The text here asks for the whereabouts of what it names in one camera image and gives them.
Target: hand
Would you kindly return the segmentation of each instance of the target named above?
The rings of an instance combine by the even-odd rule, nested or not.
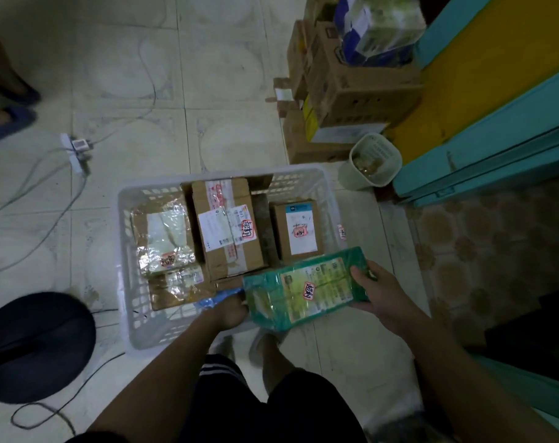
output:
[[[365,276],[355,266],[351,268],[351,275],[365,288],[370,301],[356,302],[351,306],[374,314],[388,330],[401,335],[405,325],[424,314],[405,294],[394,275],[373,261],[368,260],[367,265],[377,281]]]
[[[226,331],[240,325],[249,314],[249,309],[242,304],[239,295],[231,295],[208,311],[204,311],[202,315],[204,314],[212,318],[219,331]]]

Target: white plastic basket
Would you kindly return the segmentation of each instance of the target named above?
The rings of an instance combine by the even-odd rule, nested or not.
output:
[[[381,159],[382,165],[370,177],[366,177],[353,164],[353,156],[359,154],[365,161]],[[357,141],[349,153],[349,161],[339,168],[339,182],[350,191],[363,190],[370,186],[386,186],[402,168],[400,151],[379,133],[367,133]]]
[[[333,253],[347,248],[346,241],[340,237],[341,216],[331,183],[325,170],[318,164],[206,172],[129,182],[116,193],[112,212],[116,235],[114,257],[118,268],[121,334],[123,341],[126,342],[126,351],[130,355],[156,356],[181,334],[198,314],[193,304],[152,311],[148,284],[140,275],[138,267],[130,210],[146,200],[179,191],[181,184],[258,175],[273,175],[273,179],[268,189],[254,191],[253,194],[266,193],[269,201],[289,201],[294,198],[316,200],[321,214],[322,242],[325,252]],[[253,322],[247,319],[240,327],[226,334],[239,333],[253,327]]]

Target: black sleeve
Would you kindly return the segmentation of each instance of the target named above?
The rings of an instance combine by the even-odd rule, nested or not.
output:
[[[128,440],[113,432],[85,432],[71,438],[67,443],[128,443]]]

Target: person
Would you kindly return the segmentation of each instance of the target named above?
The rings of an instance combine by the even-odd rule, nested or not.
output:
[[[355,307],[404,339],[463,442],[559,442],[559,432],[504,391],[413,303],[394,275],[368,264],[377,281],[351,269],[370,300]],[[71,442],[367,441],[335,387],[294,367],[280,352],[278,336],[260,332],[252,348],[255,361],[260,356],[263,362],[267,404],[230,359],[206,355],[220,331],[246,316],[237,296],[203,312]]]
[[[0,41],[0,94],[20,105],[0,109],[0,140],[30,126],[35,112],[27,107],[37,104],[41,95],[13,69]]]

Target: green package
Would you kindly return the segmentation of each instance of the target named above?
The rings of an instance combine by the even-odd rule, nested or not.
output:
[[[366,301],[364,288],[351,277],[352,266],[368,271],[360,247],[245,276],[253,321],[262,328],[286,331],[353,301]]]

